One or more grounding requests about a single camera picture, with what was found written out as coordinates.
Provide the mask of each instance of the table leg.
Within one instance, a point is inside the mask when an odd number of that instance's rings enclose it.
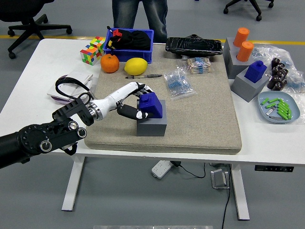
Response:
[[[237,215],[239,220],[250,220],[242,172],[239,164],[232,164],[232,182],[235,193]]]
[[[62,211],[72,211],[74,207],[74,201],[77,193],[78,184],[81,178],[81,170],[85,160],[84,156],[72,156],[74,160],[73,168],[71,171],[65,199],[63,201]]]

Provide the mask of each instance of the gray cube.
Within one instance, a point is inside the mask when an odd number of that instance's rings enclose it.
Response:
[[[246,100],[247,102],[250,102],[262,91],[263,87],[269,80],[269,77],[263,75],[259,81],[253,83],[251,80],[248,80],[244,76],[247,70],[248,68],[246,68],[236,76],[231,86],[231,91]]]
[[[160,99],[162,104],[162,118],[147,118],[137,120],[137,136],[164,136],[167,126],[165,100]]]
[[[225,69],[227,71],[228,79],[235,79],[235,77],[242,72],[244,69],[249,67],[250,64],[254,63],[254,59],[252,55],[250,55],[248,61],[241,62],[236,56],[239,51],[229,51],[230,55],[227,64],[225,65]]]
[[[235,38],[234,37],[227,37],[224,43],[224,48],[223,48],[223,56],[224,56],[224,64],[227,65],[229,62],[230,58],[230,51],[239,51],[239,47],[236,47],[233,42]]]

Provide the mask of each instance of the person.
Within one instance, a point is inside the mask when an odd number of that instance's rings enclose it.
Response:
[[[132,29],[142,1],[149,29],[154,31],[153,42],[166,43],[167,0],[112,0],[114,28]]]

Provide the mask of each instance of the white table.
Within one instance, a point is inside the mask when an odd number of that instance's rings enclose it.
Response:
[[[44,39],[36,48],[13,92],[0,114],[0,136],[7,135],[31,124],[52,121],[51,114],[61,107],[49,96],[47,90],[61,76],[72,71],[84,71],[99,75],[100,65],[87,65],[81,61],[80,50],[88,40]],[[74,165],[68,183],[62,210],[72,211],[81,170],[86,156],[145,158],[175,161],[200,161],[232,164],[232,177],[239,219],[249,220],[240,164],[253,165],[305,165],[304,125],[274,125],[260,117],[255,100],[247,103],[232,93],[240,126],[243,147],[236,155],[141,153],[110,150],[92,150],[83,140],[78,143],[77,153],[72,156]],[[77,115],[73,119],[85,127]],[[268,147],[268,140],[284,139],[279,147]],[[53,154],[62,155],[57,150]]]

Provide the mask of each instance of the gray floor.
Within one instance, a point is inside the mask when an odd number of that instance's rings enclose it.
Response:
[[[207,39],[225,39],[234,37],[239,27],[247,27],[250,40],[304,40],[305,2],[302,0],[289,3],[276,0],[272,9],[268,8],[269,2],[258,0],[263,17],[260,22],[255,20],[256,12],[251,4],[244,1],[231,6],[229,14],[224,15],[227,2],[169,0],[168,35],[196,33]],[[49,23],[70,24],[74,36],[105,36],[106,26],[113,24],[111,1],[56,0],[46,5],[41,13],[47,13]],[[5,35],[12,24],[0,21],[0,35]],[[135,28],[147,26],[140,5]],[[65,31],[44,34],[65,35]],[[17,58],[11,60],[7,48],[12,42],[13,39],[0,39],[0,109],[39,43],[33,39],[25,41],[15,50]],[[276,46],[289,51],[296,68],[305,71],[303,45]],[[21,114],[26,111],[12,115],[22,118]],[[215,229],[221,228],[228,191],[212,189],[210,171],[215,168],[207,164],[204,179],[193,178],[181,168],[174,168],[158,180],[150,173],[157,162],[87,158],[73,212],[61,211],[72,168],[68,156],[37,156],[30,163],[1,169],[0,229],[92,229],[94,225],[212,225]],[[183,162],[182,165],[203,175],[202,163]],[[295,167],[293,173],[255,172],[253,165],[242,168],[251,220],[238,221],[234,192],[231,192],[224,228],[304,228],[303,167]]]

